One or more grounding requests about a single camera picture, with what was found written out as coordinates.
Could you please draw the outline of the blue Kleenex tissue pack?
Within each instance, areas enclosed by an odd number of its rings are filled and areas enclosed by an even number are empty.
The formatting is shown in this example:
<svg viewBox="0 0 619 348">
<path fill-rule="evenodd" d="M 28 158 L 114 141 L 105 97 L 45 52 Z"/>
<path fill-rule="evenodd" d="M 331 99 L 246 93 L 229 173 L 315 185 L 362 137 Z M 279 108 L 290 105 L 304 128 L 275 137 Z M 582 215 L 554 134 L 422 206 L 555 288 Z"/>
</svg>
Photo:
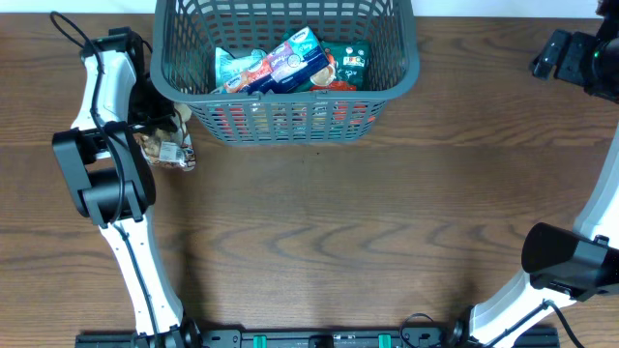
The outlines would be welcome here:
<svg viewBox="0 0 619 348">
<path fill-rule="evenodd" d="M 329 65 L 318 38 L 308 27 L 288 36 L 264 57 L 233 74 L 213 94 L 292 93 Z"/>
</svg>

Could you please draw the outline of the grey plastic basket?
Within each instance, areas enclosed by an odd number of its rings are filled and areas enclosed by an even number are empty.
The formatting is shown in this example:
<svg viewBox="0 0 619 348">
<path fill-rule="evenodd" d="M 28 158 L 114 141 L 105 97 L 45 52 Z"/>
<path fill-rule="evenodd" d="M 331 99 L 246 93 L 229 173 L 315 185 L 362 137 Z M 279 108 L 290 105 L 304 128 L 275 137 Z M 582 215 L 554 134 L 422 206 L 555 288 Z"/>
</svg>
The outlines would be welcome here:
<svg viewBox="0 0 619 348">
<path fill-rule="evenodd" d="M 359 91 L 216 93 L 215 53 L 270 51 L 308 27 L 330 42 L 370 45 Z M 156 4 L 151 77 L 166 98 L 186 104 L 230 145 L 354 141 L 420 71 L 416 17 L 407 0 L 176 1 Z"/>
</svg>

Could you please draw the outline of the mint green snack packet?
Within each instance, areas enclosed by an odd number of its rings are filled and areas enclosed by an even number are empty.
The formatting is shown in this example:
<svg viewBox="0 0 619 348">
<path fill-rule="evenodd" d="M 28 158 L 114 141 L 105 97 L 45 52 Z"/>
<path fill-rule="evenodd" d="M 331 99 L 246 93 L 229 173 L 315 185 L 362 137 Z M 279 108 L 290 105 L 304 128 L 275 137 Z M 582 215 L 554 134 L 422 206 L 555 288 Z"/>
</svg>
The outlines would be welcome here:
<svg viewBox="0 0 619 348">
<path fill-rule="evenodd" d="M 226 81 L 260 61 L 266 55 L 267 53 L 262 49 L 253 49 L 250 55 L 235 58 L 228 51 L 217 47 L 215 52 L 216 87 L 222 87 Z"/>
</svg>

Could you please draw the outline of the orange spaghetti packet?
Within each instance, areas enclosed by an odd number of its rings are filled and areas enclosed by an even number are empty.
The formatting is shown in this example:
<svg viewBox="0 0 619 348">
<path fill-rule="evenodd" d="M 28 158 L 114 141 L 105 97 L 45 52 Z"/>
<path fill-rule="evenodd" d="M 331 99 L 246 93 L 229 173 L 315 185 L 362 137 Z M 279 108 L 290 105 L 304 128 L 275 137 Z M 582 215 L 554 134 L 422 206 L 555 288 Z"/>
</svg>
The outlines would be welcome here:
<svg viewBox="0 0 619 348">
<path fill-rule="evenodd" d="M 207 128 L 220 140 L 240 143 L 348 141 L 365 135 L 384 102 L 254 102 L 207 109 Z"/>
</svg>

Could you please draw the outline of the beige dried mushroom bag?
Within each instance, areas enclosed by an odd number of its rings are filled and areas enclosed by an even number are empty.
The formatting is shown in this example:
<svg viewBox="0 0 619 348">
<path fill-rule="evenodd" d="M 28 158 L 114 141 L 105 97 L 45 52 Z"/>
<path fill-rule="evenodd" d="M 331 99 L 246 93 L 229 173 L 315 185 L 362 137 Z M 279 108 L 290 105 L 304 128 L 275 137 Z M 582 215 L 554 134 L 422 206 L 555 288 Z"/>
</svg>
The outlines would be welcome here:
<svg viewBox="0 0 619 348">
<path fill-rule="evenodd" d="M 192 111 L 182 103 L 175 102 L 173 106 L 173 114 L 169 121 L 176 130 L 165 130 L 162 126 L 154 126 L 149 130 L 139 130 L 133 138 L 149 165 L 191 171 L 196 165 L 192 139 L 187 128 Z"/>
</svg>

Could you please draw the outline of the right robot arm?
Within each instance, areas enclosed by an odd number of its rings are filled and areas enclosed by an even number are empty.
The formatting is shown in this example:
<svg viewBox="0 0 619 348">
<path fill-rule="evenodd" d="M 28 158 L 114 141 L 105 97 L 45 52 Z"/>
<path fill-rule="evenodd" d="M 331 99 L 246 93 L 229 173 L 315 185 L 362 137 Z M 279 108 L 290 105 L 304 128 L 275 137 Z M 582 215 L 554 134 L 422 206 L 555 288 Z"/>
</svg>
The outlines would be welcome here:
<svg viewBox="0 0 619 348">
<path fill-rule="evenodd" d="M 618 101 L 618 2 L 599 2 L 594 35 L 556 30 L 529 69 L 591 96 Z M 535 224 L 521 267 L 489 300 L 470 307 L 444 341 L 447 347 L 514 347 L 550 313 L 618 292 L 618 143 L 608 149 L 594 190 L 571 229 Z"/>
</svg>

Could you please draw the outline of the green Nescafe coffee bag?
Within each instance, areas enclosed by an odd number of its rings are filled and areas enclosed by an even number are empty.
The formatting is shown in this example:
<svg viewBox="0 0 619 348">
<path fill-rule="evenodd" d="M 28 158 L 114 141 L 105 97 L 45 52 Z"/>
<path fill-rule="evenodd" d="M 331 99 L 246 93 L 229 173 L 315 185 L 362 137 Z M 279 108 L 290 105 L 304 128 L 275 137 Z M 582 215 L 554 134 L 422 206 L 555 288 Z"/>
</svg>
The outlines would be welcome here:
<svg viewBox="0 0 619 348">
<path fill-rule="evenodd" d="M 358 91 L 368 75 L 371 47 L 360 40 L 352 43 L 320 40 L 329 65 L 301 83 L 293 93 L 308 91 Z"/>
</svg>

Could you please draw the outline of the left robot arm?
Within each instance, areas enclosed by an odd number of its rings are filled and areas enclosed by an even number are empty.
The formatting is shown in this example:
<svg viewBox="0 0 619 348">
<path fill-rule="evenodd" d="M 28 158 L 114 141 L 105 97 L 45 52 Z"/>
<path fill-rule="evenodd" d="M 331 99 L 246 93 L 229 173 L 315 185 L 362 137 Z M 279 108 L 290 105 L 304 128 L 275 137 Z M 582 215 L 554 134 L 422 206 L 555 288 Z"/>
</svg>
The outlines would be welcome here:
<svg viewBox="0 0 619 348">
<path fill-rule="evenodd" d="M 145 71 L 148 45 L 129 27 L 83 39 L 87 71 L 82 106 L 52 149 L 78 212 L 99 227 L 130 293 L 133 333 L 82 333 L 77 347 L 199 347 L 199 328 L 187 317 L 162 265 L 152 231 L 155 180 L 136 137 L 181 128 L 173 103 Z"/>
</svg>

